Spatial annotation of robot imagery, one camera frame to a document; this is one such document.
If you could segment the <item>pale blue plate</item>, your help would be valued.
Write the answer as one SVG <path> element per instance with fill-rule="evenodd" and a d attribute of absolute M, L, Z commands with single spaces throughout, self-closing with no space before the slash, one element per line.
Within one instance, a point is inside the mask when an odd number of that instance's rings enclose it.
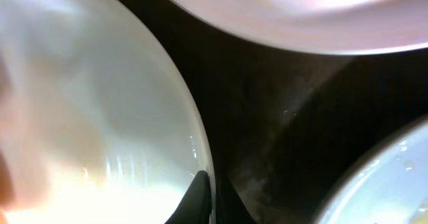
<path fill-rule="evenodd" d="M 317 224 L 427 224 L 427 117 L 371 148 L 339 182 Z"/>

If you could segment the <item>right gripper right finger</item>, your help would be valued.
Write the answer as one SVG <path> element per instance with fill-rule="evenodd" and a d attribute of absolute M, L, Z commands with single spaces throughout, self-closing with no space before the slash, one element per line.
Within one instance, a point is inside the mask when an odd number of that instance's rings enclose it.
<path fill-rule="evenodd" d="M 256 224 L 224 174 L 216 176 L 216 224 Z"/>

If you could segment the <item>white plate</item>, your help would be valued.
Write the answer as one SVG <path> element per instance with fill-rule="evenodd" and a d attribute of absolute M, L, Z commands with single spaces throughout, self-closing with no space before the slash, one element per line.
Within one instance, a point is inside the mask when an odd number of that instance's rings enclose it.
<path fill-rule="evenodd" d="M 1 0 L 1 222 L 165 223 L 215 174 L 176 65 L 118 0 Z"/>
<path fill-rule="evenodd" d="M 256 43 L 332 55 L 427 47 L 427 0 L 171 0 Z"/>

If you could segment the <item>white plate top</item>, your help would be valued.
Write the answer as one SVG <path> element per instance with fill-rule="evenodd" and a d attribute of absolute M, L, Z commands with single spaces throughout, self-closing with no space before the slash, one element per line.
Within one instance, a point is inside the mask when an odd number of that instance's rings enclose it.
<path fill-rule="evenodd" d="M 332 55 L 427 47 L 427 0 L 171 0 L 256 43 Z"/>

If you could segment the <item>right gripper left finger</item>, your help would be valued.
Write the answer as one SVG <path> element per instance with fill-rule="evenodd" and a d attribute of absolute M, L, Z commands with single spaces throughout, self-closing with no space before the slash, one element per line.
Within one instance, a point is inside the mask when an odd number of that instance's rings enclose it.
<path fill-rule="evenodd" d="M 209 224 L 211 185 L 206 171 L 198 171 L 175 212 L 165 224 Z"/>

